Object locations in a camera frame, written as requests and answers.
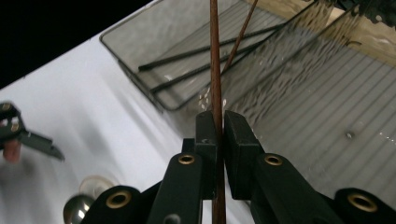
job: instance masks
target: brown rod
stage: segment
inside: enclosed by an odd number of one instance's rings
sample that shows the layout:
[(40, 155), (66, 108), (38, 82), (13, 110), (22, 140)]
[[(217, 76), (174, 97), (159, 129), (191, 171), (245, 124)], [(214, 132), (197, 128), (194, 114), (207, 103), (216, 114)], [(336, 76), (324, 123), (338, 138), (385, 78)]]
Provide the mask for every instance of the brown rod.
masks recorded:
[(244, 37), (244, 33), (248, 27), (248, 22), (250, 21), (251, 15), (253, 15), (253, 11), (257, 5), (257, 1), (258, 0), (255, 0), (253, 5), (251, 5), (250, 11), (247, 14), (247, 18), (245, 19), (245, 23), (242, 26), (241, 31), (239, 32), (239, 36), (236, 38), (235, 44), (233, 45), (233, 50), (231, 51), (230, 57), (228, 58), (227, 63), (224, 65), (222, 72), (225, 72), (230, 67), (231, 63), (233, 62), (233, 57), (235, 56), (235, 53), (238, 50), (239, 44), (241, 43), (241, 40)]
[(221, 151), (222, 137), (222, 108), (221, 108), (221, 82), (219, 62), (219, 15), (218, 1), (210, 0), (210, 75), (211, 75), (211, 100), (213, 120), (215, 121), (219, 147), (216, 164), (216, 198), (212, 200), (212, 223), (225, 224), (225, 193), (224, 193), (224, 161)]

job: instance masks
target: black clamp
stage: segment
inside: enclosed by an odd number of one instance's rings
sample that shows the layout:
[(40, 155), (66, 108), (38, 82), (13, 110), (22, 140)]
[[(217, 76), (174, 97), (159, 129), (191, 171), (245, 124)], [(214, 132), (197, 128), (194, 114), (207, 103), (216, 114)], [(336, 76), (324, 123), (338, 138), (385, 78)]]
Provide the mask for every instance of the black clamp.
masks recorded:
[[(218, 142), (210, 111), (196, 118), (195, 139), (169, 162), (153, 187), (116, 186), (102, 193), (81, 224), (201, 223), (202, 200), (216, 196)], [(264, 152), (246, 119), (224, 114), (222, 149), (232, 196), (250, 201), (256, 224), (396, 223), (396, 212), (361, 189), (340, 189), (334, 199), (316, 192), (285, 158)]]
[(52, 140), (26, 130), (21, 112), (11, 103), (0, 104), (0, 150), (6, 141), (16, 139), (31, 149), (64, 161), (64, 154), (52, 144)]

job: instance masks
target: white surface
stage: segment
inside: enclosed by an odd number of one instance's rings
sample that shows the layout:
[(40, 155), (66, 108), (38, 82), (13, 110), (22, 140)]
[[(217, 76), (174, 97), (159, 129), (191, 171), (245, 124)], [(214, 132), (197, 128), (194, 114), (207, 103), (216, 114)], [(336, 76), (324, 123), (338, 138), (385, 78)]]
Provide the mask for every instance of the white surface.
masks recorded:
[[(143, 191), (163, 178), (182, 139), (122, 73), (99, 35), (0, 90), (26, 127), (53, 139), (59, 162), (27, 147), (0, 159), (0, 224), (61, 224), (66, 201), (88, 175)], [(228, 223), (252, 223), (228, 200)], [(210, 223), (205, 202), (203, 223)]]

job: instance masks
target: black rod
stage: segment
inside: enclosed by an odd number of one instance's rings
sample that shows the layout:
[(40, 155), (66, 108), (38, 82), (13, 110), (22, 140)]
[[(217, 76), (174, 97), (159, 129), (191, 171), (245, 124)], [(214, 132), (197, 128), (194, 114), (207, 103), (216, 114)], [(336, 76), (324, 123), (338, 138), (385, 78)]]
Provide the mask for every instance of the black rod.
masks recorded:
[[(268, 28), (265, 28), (265, 29), (262, 29), (262, 30), (259, 30), (259, 31), (255, 31), (255, 32), (252, 32), (252, 33), (244, 35), (243, 39), (251, 38), (251, 37), (256, 36), (256, 35), (262, 35), (262, 34), (277, 30), (277, 29), (281, 28), (282, 26), (284, 26), (284, 23), (281, 23), (281, 24), (278, 24), (278, 25), (275, 25), (275, 26), (271, 26), (271, 27), (268, 27)], [(231, 44), (234, 41), (236, 41), (236, 38), (237, 37), (221, 41), (219, 43), (219, 45), (220, 46), (224, 46), (224, 45), (227, 45), (227, 44)], [(195, 54), (205, 52), (207, 50), (210, 50), (210, 45), (209, 46), (205, 46), (205, 47), (201, 47), (201, 48), (198, 48), (198, 49), (193, 49), (193, 50), (190, 50), (190, 51), (187, 51), (187, 52), (184, 52), (184, 53), (180, 53), (178, 55), (170, 56), (168, 58), (160, 59), (160, 60), (152, 62), (152, 63), (147, 63), (147, 64), (140, 65), (139, 66), (139, 71), (147, 71), (147, 70), (152, 69), (154, 67), (157, 67), (157, 66), (160, 66), (160, 65), (163, 65), (163, 64), (166, 64), (166, 63), (171, 63), (171, 62), (174, 62), (174, 61), (177, 61), (177, 60), (180, 60), (180, 59), (184, 59), (184, 58), (193, 56)]]
[[(264, 40), (261, 40), (261, 41), (255, 43), (255, 44), (249, 45), (249, 46), (247, 46), (247, 47), (245, 47), (243, 49), (238, 50), (236, 52), (236, 55), (257, 48), (259, 45), (261, 45), (264, 42)], [(221, 63), (226, 62), (228, 60), (229, 56), (230, 55), (225, 55), (225, 56), (221, 57), (219, 59), (220, 62)], [(156, 93), (158, 91), (162, 91), (163, 89), (171, 87), (171, 86), (177, 84), (178, 82), (180, 82), (182, 80), (185, 80), (186, 78), (194, 77), (194, 76), (200, 74), (201, 72), (203, 72), (203, 71), (205, 71), (205, 70), (207, 70), (209, 68), (210, 68), (210, 63), (207, 63), (207, 64), (205, 64), (205, 65), (203, 65), (203, 66), (201, 66), (199, 68), (196, 68), (196, 69), (194, 69), (194, 70), (192, 70), (192, 71), (190, 71), (190, 72), (188, 72), (188, 73), (186, 73), (186, 74), (184, 74), (184, 75), (182, 75), (180, 77), (176, 77), (176, 78), (174, 78), (174, 79), (172, 79), (172, 80), (170, 80), (168, 82), (164, 82), (163, 84), (160, 84), (160, 85), (154, 87), (153, 89), (150, 90), (150, 92), (151, 93)]]

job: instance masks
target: black background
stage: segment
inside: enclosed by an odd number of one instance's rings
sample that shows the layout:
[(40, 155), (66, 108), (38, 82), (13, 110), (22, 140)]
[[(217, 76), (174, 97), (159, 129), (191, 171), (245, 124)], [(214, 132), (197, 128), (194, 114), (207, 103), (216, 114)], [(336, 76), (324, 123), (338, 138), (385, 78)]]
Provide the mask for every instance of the black background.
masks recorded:
[(0, 89), (127, 17), (149, 0), (13, 1), (0, 6)]

